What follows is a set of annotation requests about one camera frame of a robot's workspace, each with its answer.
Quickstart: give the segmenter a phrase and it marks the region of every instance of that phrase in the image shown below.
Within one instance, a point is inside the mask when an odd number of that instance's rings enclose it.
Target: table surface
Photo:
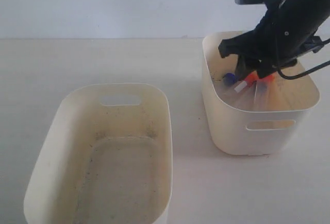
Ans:
[[[301,61],[326,61],[330,47]],[[95,83],[145,82],[169,99],[169,223],[329,223],[329,69],[321,101],[282,152],[233,157],[212,143],[201,94],[202,39],[0,40],[0,218],[26,223],[23,198],[62,99]]]

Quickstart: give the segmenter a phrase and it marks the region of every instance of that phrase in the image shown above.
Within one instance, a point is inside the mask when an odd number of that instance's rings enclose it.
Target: bin handle hole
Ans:
[[[266,121],[253,121],[246,126],[247,130],[284,130],[288,129],[295,124],[295,120],[266,120]]]
[[[139,96],[133,94],[114,94],[100,97],[100,103],[103,106],[138,106],[142,100]]]

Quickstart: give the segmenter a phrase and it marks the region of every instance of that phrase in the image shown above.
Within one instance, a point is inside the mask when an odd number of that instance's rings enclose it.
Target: storage bin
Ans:
[[[226,153],[274,153],[288,143],[302,119],[318,103],[320,94],[309,76],[285,80],[276,75],[266,111],[253,111],[249,105],[238,109],[225,103],[216,93],[214,83],[225,73],[234,72],[237,55],[221,58],[218,46],[222,39],[241,33],[218,32],[203,40],[202,92],[209,130],[215,145]],[[298,63],[283,72],[294,75],[304,70]]]
[[[29,224],[165,224],[171,190],[165,94],[140,83],[90,85],[61,103],[24,214]]]

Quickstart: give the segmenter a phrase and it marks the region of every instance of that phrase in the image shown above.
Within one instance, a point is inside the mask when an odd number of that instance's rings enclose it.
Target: white wall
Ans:
[[[0,0],[0,38],[203,37],[252,29],[265,10],[234,0]]]

